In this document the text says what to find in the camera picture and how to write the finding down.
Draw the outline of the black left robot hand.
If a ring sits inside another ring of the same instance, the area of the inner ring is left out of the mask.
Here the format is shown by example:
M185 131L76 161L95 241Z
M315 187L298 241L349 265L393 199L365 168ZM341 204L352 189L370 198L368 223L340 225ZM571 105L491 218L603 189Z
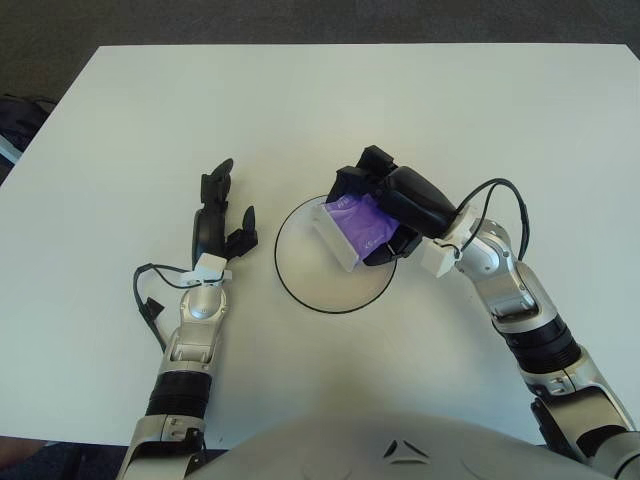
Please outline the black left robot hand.
M231 260L241 257L258 245L255 209L249 206L242 226L229 235L226 230L227 197L231 188L231 158L220 163L210 174L201 175L202 207L194 215L192 264L204 253Z

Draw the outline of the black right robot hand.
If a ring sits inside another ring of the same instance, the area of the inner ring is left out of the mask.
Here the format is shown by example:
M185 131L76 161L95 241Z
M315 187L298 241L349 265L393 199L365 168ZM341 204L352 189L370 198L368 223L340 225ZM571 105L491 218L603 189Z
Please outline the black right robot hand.
M368 197L373 206L397 223L392 235L361 255L367 266L378 266L408 257L423 238L440 238L454 223L457 208L415 170L398 166L391 155L371 145L354 166L336 171L327 196L334 203L350 196Z

